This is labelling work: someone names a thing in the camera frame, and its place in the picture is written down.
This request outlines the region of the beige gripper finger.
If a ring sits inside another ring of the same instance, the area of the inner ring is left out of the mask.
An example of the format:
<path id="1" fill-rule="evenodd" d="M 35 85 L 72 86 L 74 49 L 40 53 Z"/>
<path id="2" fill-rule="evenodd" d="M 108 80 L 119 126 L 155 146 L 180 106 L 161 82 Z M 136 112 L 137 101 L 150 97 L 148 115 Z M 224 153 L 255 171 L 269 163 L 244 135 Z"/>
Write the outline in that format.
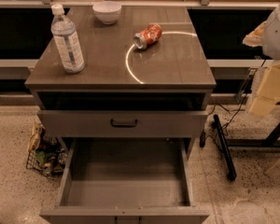
<path id="1" fill-rule="evenodd" d="M 248 112 L 256 117 L 269 115 L 280 102 L 280 62 L 264 70 L 259 86 L 253 95 Z"/>

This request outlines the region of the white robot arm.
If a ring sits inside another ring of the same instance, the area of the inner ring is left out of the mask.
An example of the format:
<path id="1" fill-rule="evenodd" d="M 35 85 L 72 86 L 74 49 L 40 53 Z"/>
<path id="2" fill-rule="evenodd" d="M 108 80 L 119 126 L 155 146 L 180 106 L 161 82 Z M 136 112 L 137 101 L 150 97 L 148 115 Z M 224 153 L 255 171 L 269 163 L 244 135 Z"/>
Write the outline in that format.
<path id="1" fill-rule="evenodd" d="M 280 4 L 253 32 L 246 35 L 243 44 L 262 47 L 265 56 L 273 59 L 267 68 L 260 68 L 254 79 L 248 113 L 256 117 L 270 114 L 280 102 Z"/>

